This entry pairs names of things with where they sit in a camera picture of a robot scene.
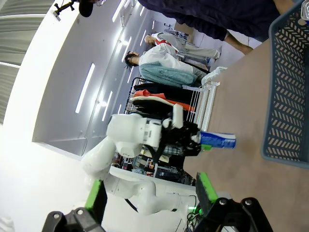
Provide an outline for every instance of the white plastic bag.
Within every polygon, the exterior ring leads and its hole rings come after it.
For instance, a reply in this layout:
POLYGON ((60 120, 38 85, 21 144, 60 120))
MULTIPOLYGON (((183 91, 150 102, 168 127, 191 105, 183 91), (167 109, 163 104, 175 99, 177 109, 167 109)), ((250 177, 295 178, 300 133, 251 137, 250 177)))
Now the white plastic bag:
POLYGON ((215 81, 215 78, 225 69, 227 69, 227 68, 226 67, 217 67, 214 71, 212 71, 211 73, 204 76, 202 81, 201 81, 202 85, 209 82, 209 81, 215 81))

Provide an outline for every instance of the dark blue shirt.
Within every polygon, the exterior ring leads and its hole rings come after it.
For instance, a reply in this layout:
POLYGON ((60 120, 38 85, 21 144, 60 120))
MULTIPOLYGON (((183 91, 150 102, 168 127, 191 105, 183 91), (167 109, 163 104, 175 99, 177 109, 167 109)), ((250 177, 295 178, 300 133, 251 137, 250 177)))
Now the dark blue shirt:
POLYGON ((139 0, 149 10, 175 18, 179 24, 224 40, 226 29, 267 38, 272 21, 280 14, 273 0, 139 0))

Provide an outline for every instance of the person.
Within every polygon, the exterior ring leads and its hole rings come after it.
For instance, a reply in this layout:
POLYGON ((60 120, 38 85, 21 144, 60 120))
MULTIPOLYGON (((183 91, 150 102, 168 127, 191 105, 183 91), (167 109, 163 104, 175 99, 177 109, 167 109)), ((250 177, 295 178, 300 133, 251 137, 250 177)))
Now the person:
POLYGON ((208 57, 218 59, 220 52, 216 49, 199 48, 194 45, 187 43, 187 41, 174 36, 170 33, 156 33, 145 36, 145 42, 155 45, 166 43, 171 45, 175 50, 181 54, 189 57, 206 59, 208 57))
POLYGON ((161 43, 142 56, 128 52, 125 56, 127 68, 139 66, 141 76, 149 81, 182 88, 182 85, 201 86, 206 73, 177 59, 175 49, 161 43))
POLYGON ((289 9, 291 0, 139 0, 148 10, 157 11, 179 24, 186 24, 206 35, 226 41, 243 54, 252 48, 240 43, 227 29, 253 37, 268 38, 272 21, 289 9))

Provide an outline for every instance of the red clothing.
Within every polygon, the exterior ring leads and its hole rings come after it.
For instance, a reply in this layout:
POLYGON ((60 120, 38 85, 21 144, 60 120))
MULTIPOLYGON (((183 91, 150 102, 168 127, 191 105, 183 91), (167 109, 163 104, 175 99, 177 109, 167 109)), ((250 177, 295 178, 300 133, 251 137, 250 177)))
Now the red clothing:
POLYGON ((136 92, 134 93, 134 97, 136 97, 136 96, 144 96, 144 97, 155 96, 155 97, 159 97, 159 98, 162 98, 162 99, 166 100, 164 93, 155 93, 155 94, 152 94, 152 93, 150 93, 150 92, 149 92, 148 90, 146 90, 146 89, 136 91, 136 92))
POLYGON ((171 100, 166 99, 164 93, 151 94, 148 90, 144 89, 144 90, 136 91, 136 92, 134 93, 134 97, 136 97, 136 96, 144 96, 144 97, 154 96, 154 97, 159 97, 159 98, 162 98, 162 99, 166 100, 166 101, 169 102, 169 103, 181 105, 181 106, 183 107, 184 110, 187 110, 187 111, 194 111, 194 110, 195 110, 194 107, 190 107, 190 106, 189 106, 188 104, 186 104, 186 103, 181 103, 181 102, 171 101, 171 100))
POLYGON ((166 42, 166 40, 161 40, 159 41, 158 39, 155 40, 155 44, 159 45, 159 44, 168 44, 169 46, 172 46, 169 42, 166 42))

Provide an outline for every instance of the black bracket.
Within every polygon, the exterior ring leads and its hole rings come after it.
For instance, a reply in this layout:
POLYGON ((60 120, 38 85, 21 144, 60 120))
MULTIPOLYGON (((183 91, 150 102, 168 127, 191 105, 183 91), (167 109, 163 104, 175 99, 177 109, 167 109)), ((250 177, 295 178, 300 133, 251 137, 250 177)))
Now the black bracket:
POLYGON ((71 2, 67 3, 67 4, 64 4, 62 6, 59 7, 59 5, 56 3, 54 6, 57 8, 57 10, 55 10, 55 13, 57 15, 60 15, 60 12, 67 9, 68 7, 71 8, 72 11, 74 11, 74 7, 73 7, 73 4, 78 1, 78 0, 71 0, 71 2))
POLYGON ((240 203, 218 198, 194 232, 220 232, 224 226, 234 226, 239 232, 273 232, 264 211, 255 198, 240 203))
POLYGON ((105 232, 83 207, 63 215, 60 211, 50 212, 42 232, 105 232))

